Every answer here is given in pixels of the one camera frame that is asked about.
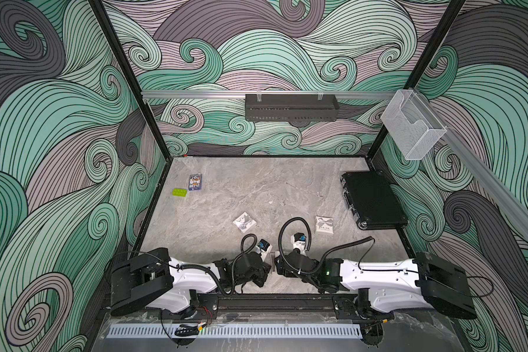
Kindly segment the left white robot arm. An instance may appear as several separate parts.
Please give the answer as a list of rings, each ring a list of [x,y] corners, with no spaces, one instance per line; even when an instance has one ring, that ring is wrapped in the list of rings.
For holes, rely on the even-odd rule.
[[[241,239],[241,252],[233,259],[208,264],[177,260],[163,247],[138,252],[111,267],[111,315],[145,308],[182,314],[196,308],[198,294],[232,296],[249,282],[262,287],[271,270],[265,260],[272,249],[266,240],[249,234]]]

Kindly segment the blue playing card box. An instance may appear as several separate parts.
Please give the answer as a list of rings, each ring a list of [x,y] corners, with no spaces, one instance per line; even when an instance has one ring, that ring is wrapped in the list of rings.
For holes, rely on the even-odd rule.
[[[193,174],[189,176],[188,190],[199,191],[202,189],[202,174]]]

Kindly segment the black case on table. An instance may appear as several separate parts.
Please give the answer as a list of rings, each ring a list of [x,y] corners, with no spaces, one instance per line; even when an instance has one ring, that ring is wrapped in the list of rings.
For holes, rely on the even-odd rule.
[[[340,182],[343,199],[360,230],[391,230],[408,224],[397,197],[381,173],[345,172]]]

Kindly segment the green toy building brick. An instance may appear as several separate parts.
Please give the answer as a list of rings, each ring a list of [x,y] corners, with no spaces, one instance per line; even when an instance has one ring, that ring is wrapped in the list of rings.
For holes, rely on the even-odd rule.
[[[187,189],[173,189],[172,196],[174,197],[186,197],[188,193]]]

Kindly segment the right black corner post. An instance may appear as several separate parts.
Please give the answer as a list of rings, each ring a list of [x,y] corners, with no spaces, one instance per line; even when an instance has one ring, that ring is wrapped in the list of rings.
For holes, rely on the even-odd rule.
[[[436,55],[439,47],[443,43],[447,33],[450,31],[454,20],[456,20],[464,4],[465,0],[450,1],[446,10],[444,11],[443,16],[441,17],[441,20],[434,29],[433,34],[429,37],[428,44],[422,52],[419,61],[415,65],[412,73],[409,75],[409,78],[404,85],[404,89],[415,88],[418,85],[423,73]],[[372,143],[368,154],[366,155],[366,162],[368,162],[368,164],[373,162],[387,134],[388,130],[386,126],[383,125],[374,142]]]

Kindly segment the black wall tray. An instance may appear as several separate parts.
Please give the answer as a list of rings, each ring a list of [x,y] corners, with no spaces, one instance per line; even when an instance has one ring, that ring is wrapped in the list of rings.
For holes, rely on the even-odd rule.
[[[312,95],[247,95],[244,116],[251,122],[332,122],[340,105],[335,95],[317,99]]]

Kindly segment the aluminium wall rail back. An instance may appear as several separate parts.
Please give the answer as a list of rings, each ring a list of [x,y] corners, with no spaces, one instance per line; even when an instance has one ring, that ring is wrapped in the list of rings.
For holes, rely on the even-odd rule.
[[[243,99],[247,95],[256,95],[262,98],[264,95],[312,95],[321,99],[324,95],[335,95],[343,100],[390,100],[396,91],[389,92],[367,92],[367,91],[273,91],[273,90],[143,90],[144,99]]]

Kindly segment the aluminium wall rail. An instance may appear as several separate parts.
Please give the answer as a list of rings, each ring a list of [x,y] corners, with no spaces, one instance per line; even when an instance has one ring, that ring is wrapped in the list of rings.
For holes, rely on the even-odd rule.
[[[528,243],[528,113],[498,103],[471,109],[445,96],[425,105],[447,128],[444,143]]]
[[[343,100],[390,100],[396,91],[389,92],[367,92],[367,91],[273,91],[273,90],[143,90],[144,99],[243,99],[247,95],[256,95],[262,98],[264,95],[312,95],[321,99],[324,95],[335,95]]]

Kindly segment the clear acrylic wall holder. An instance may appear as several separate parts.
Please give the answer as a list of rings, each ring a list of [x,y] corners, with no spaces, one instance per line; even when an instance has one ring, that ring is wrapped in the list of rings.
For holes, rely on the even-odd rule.
[[[397,91],[381,121],[406,161],[425,158],[447,132],[428,99],[414,89]]]

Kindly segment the aluminium wall rail right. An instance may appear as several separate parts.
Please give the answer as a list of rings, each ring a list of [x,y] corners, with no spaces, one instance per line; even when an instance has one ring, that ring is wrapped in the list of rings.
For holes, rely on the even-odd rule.
[[[498,103],[471,109],[445,96],[425,105],[447,128],[444,143],[528,243],[528,113]]]

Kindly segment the black corner frame post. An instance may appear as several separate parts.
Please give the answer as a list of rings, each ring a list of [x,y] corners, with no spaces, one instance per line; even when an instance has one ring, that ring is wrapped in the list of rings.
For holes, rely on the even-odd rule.
[[[114,54],[117,64],[123,71],[123,76],[125,77],[131,89],[133,98],[137,102],[139,110],[141,111],[147,126],[153,134],[155,142],[161,150],[164,160],[167,163],[171,163],[172,157],[158,128],[157,121],[155,120],[151,108],[143,100],[139,82],[137,81],[136,76],[133,73],[130,62],[128,61],[123,50],[123,46],[119,41],[119,38],[117,36],[117,33],[115,32],[111,20],[109,19],[109,15],[106,11],[104,3],[100,0],[89,0],[89,5],[92,8],[92,11],[94,12],[96,20],[100,28],[102,29],[104,37],[106,38],[106,41],[109,44],[112,53]]]

